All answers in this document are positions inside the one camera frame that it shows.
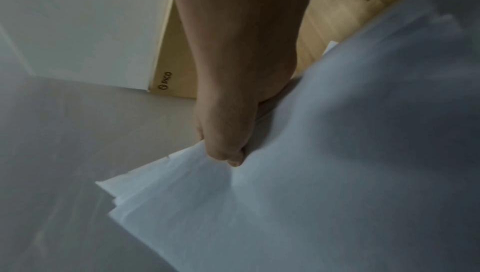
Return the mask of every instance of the skin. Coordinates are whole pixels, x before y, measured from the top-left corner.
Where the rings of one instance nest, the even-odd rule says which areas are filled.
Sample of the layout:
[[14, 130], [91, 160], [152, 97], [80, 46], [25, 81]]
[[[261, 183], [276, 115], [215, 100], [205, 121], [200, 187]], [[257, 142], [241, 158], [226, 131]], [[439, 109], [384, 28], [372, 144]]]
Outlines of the skin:
[[309, 0], [175, 0], [198, 75], [196, 129], [207, 154], [237, 167], [259, 103], [297, 66]]

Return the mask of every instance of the white panel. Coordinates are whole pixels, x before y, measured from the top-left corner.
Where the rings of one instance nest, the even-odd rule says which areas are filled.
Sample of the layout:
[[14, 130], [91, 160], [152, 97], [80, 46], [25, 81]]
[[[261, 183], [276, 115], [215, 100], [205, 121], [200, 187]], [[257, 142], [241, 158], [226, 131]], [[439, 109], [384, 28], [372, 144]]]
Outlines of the white panel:
[[39, 76], [147, 89], [169, 0], [0, 0], [0, 24]]

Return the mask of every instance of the hand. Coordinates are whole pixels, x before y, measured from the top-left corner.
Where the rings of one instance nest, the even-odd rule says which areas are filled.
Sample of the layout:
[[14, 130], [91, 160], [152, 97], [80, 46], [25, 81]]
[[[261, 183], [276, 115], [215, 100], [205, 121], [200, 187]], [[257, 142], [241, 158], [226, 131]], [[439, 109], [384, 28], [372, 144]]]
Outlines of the hand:
[[258, 104], [295, 72], [309, 0], [175, 1], [197, 67], [197, 131], [209, 156], [239, 166]]

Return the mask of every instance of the paper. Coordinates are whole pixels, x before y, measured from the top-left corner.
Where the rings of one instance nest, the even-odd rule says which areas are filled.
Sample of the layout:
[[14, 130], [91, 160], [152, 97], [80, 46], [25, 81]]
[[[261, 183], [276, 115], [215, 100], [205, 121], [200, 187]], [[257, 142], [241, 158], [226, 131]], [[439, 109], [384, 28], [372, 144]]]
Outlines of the paper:
[[200, 142], [99, 183], [111, 217], [180, 272], [474, 271], [479, 63], [453, 17], [417, 10], [308, 70], [241, 167]]

